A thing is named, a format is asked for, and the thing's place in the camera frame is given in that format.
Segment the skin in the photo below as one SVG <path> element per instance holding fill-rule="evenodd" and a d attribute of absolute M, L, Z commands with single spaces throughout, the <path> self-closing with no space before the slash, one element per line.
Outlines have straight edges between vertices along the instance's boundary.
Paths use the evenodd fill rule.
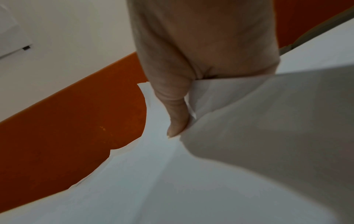
<path fill-rule="evenodd" d="M 184 96 L 197 79 L 273 74 L 280 58 L 270 0 L 127 0 L 140 63 L 184 130 Z"/>

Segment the wall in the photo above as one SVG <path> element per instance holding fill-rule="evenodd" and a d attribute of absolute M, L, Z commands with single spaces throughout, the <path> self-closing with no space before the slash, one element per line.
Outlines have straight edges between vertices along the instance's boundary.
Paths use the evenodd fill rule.
<path fill-rule="evenodd" d="M 134 52 L 125 0 L 0 0 L 32 39 L 0 59 L 0 121 Z"/>

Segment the hand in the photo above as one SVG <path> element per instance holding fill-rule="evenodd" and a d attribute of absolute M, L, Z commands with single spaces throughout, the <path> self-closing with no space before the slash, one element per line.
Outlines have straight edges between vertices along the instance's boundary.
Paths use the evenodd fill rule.
<path fill-rule="evenodd" d="M 140 63 L 184 130 L 193 80 L 272 74 L 280 58 L 271 0 L 128 0 Z"/>

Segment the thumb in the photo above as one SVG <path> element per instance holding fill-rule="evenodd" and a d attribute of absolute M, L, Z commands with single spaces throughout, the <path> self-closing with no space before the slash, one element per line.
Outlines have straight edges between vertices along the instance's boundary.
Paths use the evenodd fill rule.
<path fill-rule="evenodd" d="M 187 126 L 189 121 L 188 107 L 184 98 L 178 100 L 160 100 L 170 115 L 171 124 L 167 130 L 167 136 L 172 138 L 180 134 Z"/>

